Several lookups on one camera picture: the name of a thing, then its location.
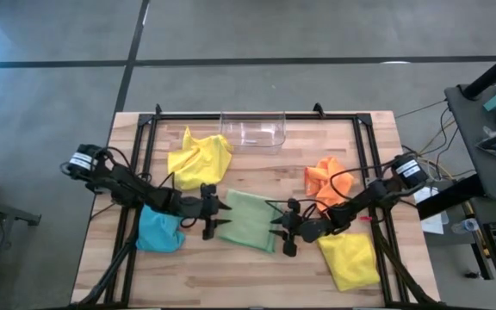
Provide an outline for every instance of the clear plastic container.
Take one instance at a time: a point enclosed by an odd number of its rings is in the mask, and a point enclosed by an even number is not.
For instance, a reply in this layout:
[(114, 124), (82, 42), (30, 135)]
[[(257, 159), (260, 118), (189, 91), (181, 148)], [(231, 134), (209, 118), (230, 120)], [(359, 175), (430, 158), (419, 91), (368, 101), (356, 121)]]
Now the clear plastic container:
[(286, 141), (284, 112), (265, 115), (221, 113), (220, 133), (234, 153), (277, 154)]
[(460, 223), (456, 223), (451, 227), (453, 233), (464, 234), (475, 232), (479, 228), (478, 222), (475, 219), (466, 219), (461, 221)]

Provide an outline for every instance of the plastic bin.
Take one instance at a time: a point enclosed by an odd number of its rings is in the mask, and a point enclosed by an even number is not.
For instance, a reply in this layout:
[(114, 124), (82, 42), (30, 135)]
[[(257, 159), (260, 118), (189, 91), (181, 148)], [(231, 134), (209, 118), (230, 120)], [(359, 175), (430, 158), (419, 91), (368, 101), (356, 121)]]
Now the plastic bin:
[(220, 133), (233, 146), (233, 153), (277, 154), (286, 141), (284, 112), (250, 115), (221, 113)]

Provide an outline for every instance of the paper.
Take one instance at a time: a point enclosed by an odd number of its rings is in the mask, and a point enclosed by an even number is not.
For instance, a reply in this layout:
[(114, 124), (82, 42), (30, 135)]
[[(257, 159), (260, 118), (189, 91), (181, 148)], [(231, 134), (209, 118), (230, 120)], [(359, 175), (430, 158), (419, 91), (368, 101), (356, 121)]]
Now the paper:
[[(424, 187), (423, 189), (414, 193), (414, 201), (419, 203), (428, 197), (432, 197), (437, 194), (437, 188)], [(420, 225), (422, 225), (422, 230), (427, 233), (437, 233), (443, 234), (443, 222), (441, 221), (441, 214), (436, 214), (427, 218), (426, 220), (421, 220)]]

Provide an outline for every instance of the blue cloth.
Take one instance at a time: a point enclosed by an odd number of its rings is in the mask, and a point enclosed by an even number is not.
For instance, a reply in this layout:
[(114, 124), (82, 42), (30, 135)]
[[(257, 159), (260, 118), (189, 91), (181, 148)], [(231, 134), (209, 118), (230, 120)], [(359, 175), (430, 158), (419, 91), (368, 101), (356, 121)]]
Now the blue cloth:
[(177, 228), (181, 218), (154, 212), (145, 205), (139, 219), (137, 248), (142, 251), (173, 252), (185, 241), (185, 234)]

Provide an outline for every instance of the green cloth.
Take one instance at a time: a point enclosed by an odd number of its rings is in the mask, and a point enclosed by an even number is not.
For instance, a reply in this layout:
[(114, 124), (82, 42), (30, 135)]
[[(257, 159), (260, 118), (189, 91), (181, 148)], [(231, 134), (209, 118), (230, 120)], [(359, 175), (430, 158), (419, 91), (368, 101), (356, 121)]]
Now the green cloth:
[(270, 222), (280, 214), (265, 203), (266, 200), (272, 199), (229, 189), (226, 204), (232, 210), (221, 211), (220, 218), (232, 222), (220, 226), (216, 230), (218, 236), (239, 245), (274, 253), (275, 235), (269, 230), (275, 229), (276, 225)]

